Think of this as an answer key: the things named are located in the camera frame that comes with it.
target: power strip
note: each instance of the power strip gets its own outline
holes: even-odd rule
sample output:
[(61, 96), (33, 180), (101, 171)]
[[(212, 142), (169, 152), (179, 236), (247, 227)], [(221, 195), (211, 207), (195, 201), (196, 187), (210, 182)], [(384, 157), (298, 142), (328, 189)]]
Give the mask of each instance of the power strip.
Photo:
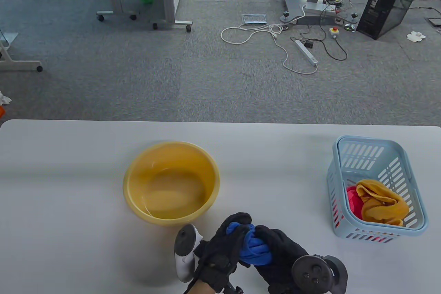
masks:
[(309, 50), (300, 42), (300, 40), (296, 40), (296, 45), (300, 48), (304, 56), (308, 59), (308, 61), (315, 67), (318, 64), (317, 59), (311, 54)]

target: orange object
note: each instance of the orange object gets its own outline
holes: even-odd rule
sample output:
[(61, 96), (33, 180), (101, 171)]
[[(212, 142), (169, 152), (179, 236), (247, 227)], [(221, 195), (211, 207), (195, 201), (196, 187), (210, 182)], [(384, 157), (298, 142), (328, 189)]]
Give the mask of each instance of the orange object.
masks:
[(219, 170), (202, 148), (164, 142), (133, 161), (123, 190), (127, 204), (143, 220), (161, 226), (188, 224), (214, 203)]

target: white table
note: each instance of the white table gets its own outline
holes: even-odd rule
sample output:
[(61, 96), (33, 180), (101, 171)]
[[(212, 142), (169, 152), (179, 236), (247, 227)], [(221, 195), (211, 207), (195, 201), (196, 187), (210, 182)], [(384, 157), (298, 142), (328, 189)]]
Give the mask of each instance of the white table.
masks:
[[(326, 171), (340, 135), (393, 139), (408, 152), (430, 217), (421, 237), (352, 242), (332, 232)], [(437, 293), (441, 221), (438, 127), (13, 120), (0, 129), (0, 293), (181, 294), (176, 228), (126, 206), (123, 174), (149, 144), (202, 146), (219, 165), (214, 206), (195, 222), (210, 238), (233, 212), (280, 228), (348, 268), (348, 294)], [(233, 285), (266, 293), (255, 269)]]

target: hand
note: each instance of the hand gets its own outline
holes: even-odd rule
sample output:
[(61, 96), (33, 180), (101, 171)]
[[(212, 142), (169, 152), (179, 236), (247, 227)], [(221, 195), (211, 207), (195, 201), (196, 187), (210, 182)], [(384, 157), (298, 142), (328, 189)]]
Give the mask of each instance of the hand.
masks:
[(271, 264), (255, 267), (268, 283), (269, 294), (299, 293), (300, 290), (291, 275), (291, 268), (298, 258), (308, 254), (306, 250), (282, 231), (270, 230), (263, 225), (256, 226), (255, 237), (268, 245), (273, 256)]
[[(216, 293), (220, 293), (227, 286), (230, 274), (236, 270), (240, 250), (251, 221), (251, 216), (245, 212), (231, 215), (222, 223), (209, 242), (202, 241), (199, 244), (194, 254), (200, 259), (194, 278), (185, 293), (189, 292), (197, 280), (207, 283)], [(241, 225), (233, 233), (227, 235), (227, 227), (231, 222), (238, 222)]]

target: white vr controller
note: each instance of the white vr controller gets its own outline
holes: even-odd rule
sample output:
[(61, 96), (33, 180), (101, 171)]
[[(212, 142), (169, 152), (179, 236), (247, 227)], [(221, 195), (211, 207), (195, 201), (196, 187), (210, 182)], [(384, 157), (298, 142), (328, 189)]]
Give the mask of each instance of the white vr controller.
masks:
[(187, 283), (193, 278), (195, 261), (194, 250), (200, 244), (203, 237), (197, 232), (192, 224), (188, 224), (179, 230), (175, 240), (175, 263), (178, 278)]

